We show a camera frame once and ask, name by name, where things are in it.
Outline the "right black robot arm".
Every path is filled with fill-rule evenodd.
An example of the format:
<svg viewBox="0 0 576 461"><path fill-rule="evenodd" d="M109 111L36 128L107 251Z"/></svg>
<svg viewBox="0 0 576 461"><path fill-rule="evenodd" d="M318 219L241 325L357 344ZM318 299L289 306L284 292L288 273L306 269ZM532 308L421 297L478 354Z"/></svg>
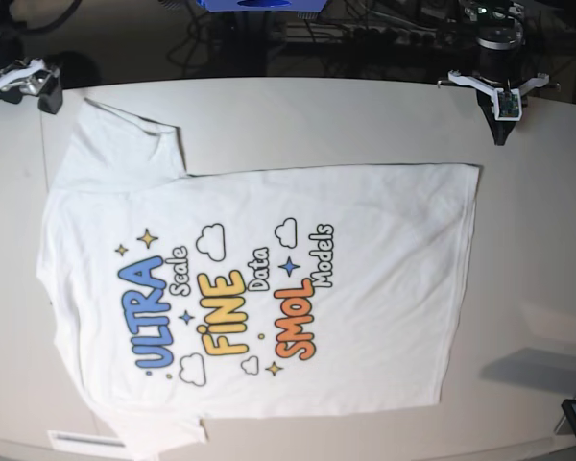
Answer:
<svg viewBox="0 0 576 461"><path fill-rule="evenodd" d="M38 109L57 114L63 103L61 69L54 61L30 58L22 37L42 36L60 28L79 8L72 2L53 21L31 28L12 17L10 1L0 1L0 101L17 105L23 98L37 98Z"/></svg>

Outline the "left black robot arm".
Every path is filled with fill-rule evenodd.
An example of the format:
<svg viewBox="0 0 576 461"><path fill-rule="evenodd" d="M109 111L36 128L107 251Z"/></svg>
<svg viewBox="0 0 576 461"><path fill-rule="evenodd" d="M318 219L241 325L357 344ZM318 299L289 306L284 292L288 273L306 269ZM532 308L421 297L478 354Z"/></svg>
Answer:
<svg viewBox="0 0 576 461"><path fill-rule="evenodd" d="M463 16L454 27L466 31L476 44L475 69L464 73L450 70L437 86L471 88L492 134L493 143L503 146L535 90L556 89L544 72L530 77L522 73L527 27L524 7L515 1L461 1Z"/></svg>

